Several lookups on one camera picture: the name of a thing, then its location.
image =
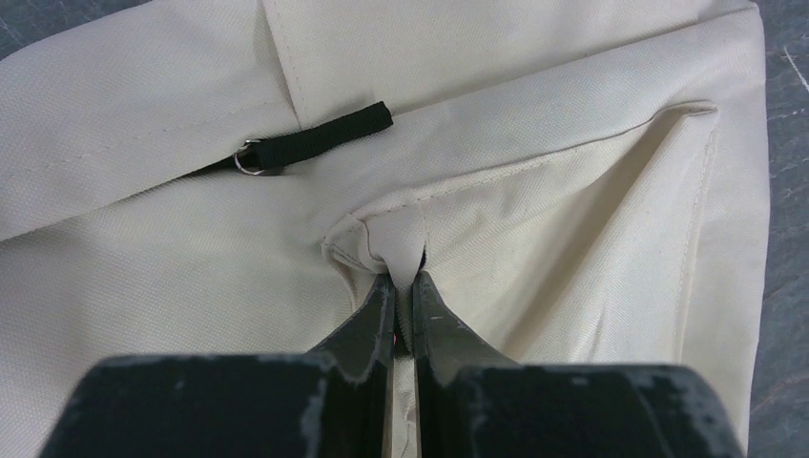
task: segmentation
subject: d-ring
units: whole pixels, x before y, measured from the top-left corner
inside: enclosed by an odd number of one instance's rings
[[[253,176],[253,177],[259,177],[261,175],[264,175],[267,172],[266,170],[261,170],[261,169],[257,169],[257,170],[247,169],[247,168],[245,168],[245,167],[243,167],[241,165],[241,162],[239,162],[239,158],[244,157],[245,155],[249,155],[251,153],[250,147],[254,143],[259,143],[259,142],[260,142],[260,140],[254,140],[254,139],[246,140],[244,142],[244,144],[241,145],[241,147],[239,147],[236,150],[235,153],[233,153],[233,162],[234,162],[234,164],[236,164],[236,168],[239,169],[239,171],[242,172],[245,175],[250,175],[250,176]]]

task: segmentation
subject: white fabric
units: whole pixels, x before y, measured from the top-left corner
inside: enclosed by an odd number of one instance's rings
[[[763,85],[737,0],[155,0],[32,45],[0,62],[0,456],[100,358],[303,351],[423,250],[509,356],[690,365],[746,442]],[[377,100],[392,128],[281,177],[173,180]]]

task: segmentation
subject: seam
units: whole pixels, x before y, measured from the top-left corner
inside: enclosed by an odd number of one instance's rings
[[[412,200],[410,202],[405,202],[405,203],[403,203],[401,205],[397,205],[396,207],[391,208],[389,210],[385,210],[385,211],[381,211],[381,212],[378,212],[378,213],[372,213],[372,214],[369,214],[369,215],[365,215],[365,216],[362,217],[362,219],[369,219],[369,218],[373,218],[373,217],[378,217],[378,216],[381,216],[381,215],[385,215],[385,214],[388,214],[388,213],[391,213],[391,212],[401,210],[402,208],[406,207],[407,205],[412,205],[414,203],[419,203],[419,202],[431,200],[433,198],[440,198],[440,197],[443,197],[443,196],[448,196],[448,195],[451,195],[451,194],[459,193],[459,192],[465,191],[467,189],[472,189],[472,188],[475,188],[475,187],[478,187],[478,186],[483,186],[483,185],[491,183],[493,181],[498,181],[498,180],[501,180],[501,179],[504,179],[504,178],[513,177],[513,176],[521,174],[523,172],[527,172],[527,171],[531,171],[533,169],[537,169],[537,168],[539,168],[539,167],[541,167],[543,165],[546,165],[546,164],[556,160],[558,157],[569,156],[569,155],[578,153],[579,151],[581,151],[582,148],[584,148],[584,147],[586,147],[588,145],[592,145],[594,142],[604,141],[604,140],[615,138],[615,137],[618,137],[618,136],[621,136],[621,135],[626,135],[626,134],[628,134],[630,132],[633,132],[633,131],[635,131],[637,129],[641,129],[641,128],[645,127],[645,126],[648,126],[650,123],[652,123],[654,121],[654,119],[659,114],[667,112],[669,110],[684,109],[683,111],[686,112],[685,115],[696,115],[696,116],[705,115],[705,114],[711,113],[712,111],[715,110],[715,108],[708,109],[708,110],[689,109],[688,105],[690,105],[692,103],[695,103],[695,102],[685,102],[683,104],[678,104],[678,105],[674,105],[672,107],[664,108],[664,109],[656,112],[648,120],[646,120],[646,121],[644,121],[644,122],[630,128],[630,129],[628,129],[626,131],[623,131],[621,133],[606,136],[606,137],[603,137],[603,138],[597,138],[595,140],[588,141],[586,143],[576,145],[576,146],[571,147],[571,148],[567,148],[567,149],[563,149],[563,150],[557,150],[557,151],[553,151],[553,152],[550,152],[550,153],[546,153],[546,154],[544,154],[542,156],[539,156],[539,157],[534,157],[534,158],[527,159],[527,162],[530,162],[529,164],[524,164],[522,167],[519,167],[519,168],[517,168],[515,170],[512,170],[512,171],[509,171],[509,172],[505,172],[502,175],[498,175],[496,177],[489,177],[489,178],[486,178],[486,179],[484,179],[482,181],[475,181],[473,183],[466,184],[466,185],[461,186],[459,188],[448,189],[448,190],[440,192],[440,193],[431,194],[429,196],[424,196],[424,197],[421,197],[421,198],[416,198],[415,200]],[[360,219],[360,218],[358,218],[356,216],[356,213],[357,212],[351,213],[351,216],[353,216],[353,217],[355,217],[357,219]]]
[[[460,192],[465,191],[467,189],[476,188],[478,186],[483,186],[485,184],[491,183],[492,181],[498,181],[498,180],[501,180],[501,179],[504,179],[504,178],[513,177],[513,176],[515,176],[517,174],[521,174],[523,172],[527,172],[527,171],[539,168],[539,167],[549,163],[551,159],[555,158],[556,154],[562,154],[562,153],[572,154],[572,153],[575,153],[579,149],[580,149],[580,147],[575,147],[572,150],[564,150],[564,151],[561,151],[561,152],[550,153],[550,154],[544,156],[544,157],[548,158],[546,160],[542,160],[542,161],[539,161],[537,163],[525,165],[525,166],[523,166],[523,167],[521,167],[519,169],[512,170],[510,172],[504,173],[502,175],[498,175],[496,177],[486,178],[486,179],[484,179],[482,181],[475,181],[474,183],[469,183],[469,184],[461,186],[459,188],[448,189],[448,190],[440,192],[440,193],[431,194],[429,196],[416,198],[413,201],[406,202],[406,203],[403,203],[401,205],[397,205],[396,207],[391,208],[389,210],[385,210],[385,211],[379,212],[379,213],[372,213],[370,215],[365,215],[363,217],[363,219],[370,219],[370,218],[374,218],[374,217],[379,217],[379,216],[386,215],[386,214],[391,213],[391,212],[396,212],[396,211],[402,210],[403,208],[405,208],[408,205],[419,204],[421,202],[431,200],[431,199],[434,199],[434,198],[441,198],[443,196],[448,196],[450,194],[460,193]]]
[[[331,244],[328,245],[327,247],[331,248],[332,251],[337,252],[337,254],[345,258],[345,261],[348,262],[349,264],[353,265],[354,267],[357,267],[360,270],[365,270],[365,267],[358,260],[355,260],[351,255],[343,251],[341,247]]]
[[[254,108],[263,107],[263,106],[269,105],[269,104],[271,104],[273,102],[275,102],[275,100],[267,100],[267,101],[265,101],[263,103],[260,103],[260,104],[257,104],[257,105],[247,105],[247,106],[235,109],[232,112],[228,112],[228,113],[222,114],[222,115],[217,116],[217,117],[203,119],[201,121],[192,122],[190,124],[182,124],[182,125],[175,126],[175,127],[168,127],[168,128],[164,128],[164,129],[160,129],[160,130],[150,131],[150,132],[147,132],[146,134],[143,134],[143,135],[131,136],[131,137],[128,137],[128,138],[124,138],[123,140],[120,140],[120,141],[118,141],[118,142],[116,142],[116,143],[114,143],[112,145],[102,146],[102,147],[100,147],[100,148],[98,148],[96,150],[92,150],[92,151],[90,151],[88,153],[83,153],[83,154],[81,154],[79,156],[69,157],[67,159],[57,159],[57,160],[54,160],[52,162],[49,162],[49,163],[45,164],[42,167],[20,169],[20,170],[18,170],[16,172],[12,172],[11,174],[6,175],[5,178],[22,177],[22,176],[34,174],[34,173],[37,173],[37,172],[42,172],[42,171],[50,169],[53,166],[69,164],[69,163],[75,162],[77,160],[86,159],[86,158],[88,158],[90,156],[97,155],[98,153],[101,153],[103,151],[108,151],[108,150],[111,150],[113,148],[123,146],[123,145],[125,145],[127,143],[130,143],[130,142],[133,142],[133,141],[139,141],[139,140],[149,138],[151,136],[155,136],[155,135],[159,135],[159,134],[165,134],[165,133],[169,133],[169,132],[175,132],[175,131],[180,131],[180,130],[183,130],[183,129],[188,129],[189,127],[198,126],[200,124],[207,124],[209,122],[220,121],[220,120],[222,120],[222,119],[224,119],[226,117],[229,117],[230,115],[235,115],[236,113],[240,113],[240,112],[243,112],[243,111],[246,111],[246,110],[252,110]]]
[[[273,8],[276,10],[276,17],[279,21],[279,29],[280,35],[283,39],[283,46],[286,48],[286,56],[289,59],[289,66],[292,67],[292,76],[295,77],[295,82],[298,85],[298,96],[301,98],[301,115],[303,117],[304,124],[309,123],[309,113],[306,109],[306,97],[303,95],[303,87],[301,86],[301,80],[298,78],[298,69],[295,67],[295,60],[292,58],[292,50],[289,48],[289,39],[286,36],[286,28],[283,26],[283,21],[280,18],[280,9],[278,8],[278,2],[273,0]]]
[[[676,347],[674,348],[674,354],[677,354],[677,361],[680,362],[680,363],[682,363],[682,343],[678,342],[678,337],[679,337],[680,334],[685,335],[686,322],[688,321],[688,309],[690,307],[689,304],[686,304],[686,305],[681,304],[681,302],[682,302],[682,293],[683,293],[684,284],[685,284],[685,271],[686,271],[686,267],[688,265],[688,258],[687,258],[688,257],[688,250],[692,245],[692,231],[694,230],[694,223],[696,221],[697,208],[698,208],[699,203],[702,201],[702,198],[703,198],[704,190],[702,189],[702,186],[703,186],[703,183],[705,182],[705,176],[707,175],[707,172],[708,172],[708,164],[709,164],[709,162],[711,160],[711,156],[712,156],[711,152],[709,150],[714,146],[714,143],[716,141],[715,137],[714,137],[714,133],[715,133],[715,131],[711,132],[711,136],[710,136],[710,139],[708,141],[708,144],[705,145],[705,150],[704,150],[705,157],[702,159],[702,170],[699,173],[699,182],[696,185],[696,189],[697,189],[696,197],[694,198],[694,204],[692,204],[692,206],[691,206],[691,218],[688,221],[688,230],[686,231],[686,234],[687,234],[688,237],[686,238],[685,247],[683,249],[683,254],[682,254],[683,261],[682,261],[682,265],[680,266],[680,279],[679,279],[679,284],[677,286],[677,300],[676,300],[675,303],[677,304],[678,308],[679,307],[683,308],[682,311],[684,313],[684,316],[682,318],[682,327],[681,328],[680,328],[680,326],[675,326],[674,327],[674,335],[673,335],[673,338],[672,338],[672,342],[674,343],[674,345],[676,345]]]

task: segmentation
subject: gray table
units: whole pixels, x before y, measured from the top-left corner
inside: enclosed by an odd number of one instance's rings
[[[0,59],[148,0],[0,0]],[[757,0],[767,36],[772,220],[751,457],[809,457],[809,0]]]

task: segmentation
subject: black fabric loop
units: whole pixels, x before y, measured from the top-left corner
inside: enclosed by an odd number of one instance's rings
[[[239,162],[249,167],[247,161],[250,161],[253,166],[258,165],[262,170],[278,169],[319,156],[332,148],[376,134],[392,125],[390,111],[384,102],[378,102],[305,131],[262,138],[250,143],[246,153],[252,154],[241,156]]]

